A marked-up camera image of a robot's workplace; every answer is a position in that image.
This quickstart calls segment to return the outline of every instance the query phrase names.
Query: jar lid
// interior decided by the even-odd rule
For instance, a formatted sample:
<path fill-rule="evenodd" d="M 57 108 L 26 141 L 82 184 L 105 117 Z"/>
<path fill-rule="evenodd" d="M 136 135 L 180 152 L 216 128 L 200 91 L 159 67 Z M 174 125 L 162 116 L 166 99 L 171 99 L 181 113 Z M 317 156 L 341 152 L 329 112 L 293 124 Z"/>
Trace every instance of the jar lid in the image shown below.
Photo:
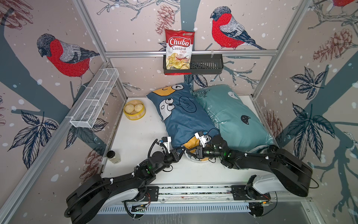
<path fill-rule="evenodd" d="M 114 151 L 112 151 L 112 150 L 108 151 L 108 152 L 107 152 L 107 157 L 108 157 L 108 159 L 113 158 L 115 154 L 116 154 L 116 153 L 115 153 Z"/>

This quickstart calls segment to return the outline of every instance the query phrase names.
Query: pillow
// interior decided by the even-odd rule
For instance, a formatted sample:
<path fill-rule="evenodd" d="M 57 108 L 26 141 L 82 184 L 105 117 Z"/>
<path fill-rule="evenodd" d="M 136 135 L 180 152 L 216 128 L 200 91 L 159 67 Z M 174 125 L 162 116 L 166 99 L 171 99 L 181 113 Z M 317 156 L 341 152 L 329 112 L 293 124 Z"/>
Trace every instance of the pillow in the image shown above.
<path fill-rule="evenodd" d="M 164 87 L 147 94 L 165 124 L 171 145 L 178 148 L 184 145 L 191 149 L 199 145 L 194 134 L 207 132 L 210 137 L 219 134 L 208 114 L 191 94 L 187 83 Z"/>
<path fill-rule="evenodd" d="M 273 144 L 271 135 L 259 118 L 229 86 L 203 88 L 193 92 L 193 96 L 208 113 L 231 149 L 246 152 L 260 145 Z"/>

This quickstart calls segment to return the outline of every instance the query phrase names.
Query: white wire basket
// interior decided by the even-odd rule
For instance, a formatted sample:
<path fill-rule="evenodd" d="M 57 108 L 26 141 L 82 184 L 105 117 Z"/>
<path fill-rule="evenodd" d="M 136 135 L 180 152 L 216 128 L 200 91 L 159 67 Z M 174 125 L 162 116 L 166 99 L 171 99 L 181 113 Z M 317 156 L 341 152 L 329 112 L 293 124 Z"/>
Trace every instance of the white wire basket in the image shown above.
<path fill-rule="evenodd" d="M 115 68 L 103 69 L 96 83 L 91 87 L 70 123 L 76 128 L 92 128 L 110 94 L 119 74 Z"/>

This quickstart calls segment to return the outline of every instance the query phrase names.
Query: cassava chip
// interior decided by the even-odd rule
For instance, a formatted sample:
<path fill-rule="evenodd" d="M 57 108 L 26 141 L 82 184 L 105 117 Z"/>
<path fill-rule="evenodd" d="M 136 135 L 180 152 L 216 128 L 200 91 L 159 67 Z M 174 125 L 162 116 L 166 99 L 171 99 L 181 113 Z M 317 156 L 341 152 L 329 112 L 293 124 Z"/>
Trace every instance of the cassava chip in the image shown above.
<path fill-rule="evenodd" d="M 194 33 L 188 31 L 165 30 L 166 68 L 189 69 L 192 57 Z"/>

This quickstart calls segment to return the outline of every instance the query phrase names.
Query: glass jar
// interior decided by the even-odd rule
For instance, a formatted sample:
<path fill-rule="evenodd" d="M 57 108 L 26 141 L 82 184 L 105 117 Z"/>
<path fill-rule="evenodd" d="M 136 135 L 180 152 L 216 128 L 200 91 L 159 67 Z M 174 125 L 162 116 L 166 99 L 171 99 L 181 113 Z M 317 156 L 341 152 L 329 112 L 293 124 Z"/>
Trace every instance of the glass jar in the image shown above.
<path fill-rule="evenodd" d="M 114 151 L 110 150 L 107 152 L 107 158 L 113 163 L 119 163 L 121 161 L 121 157 L 119 154 L 115 153 Z"/>

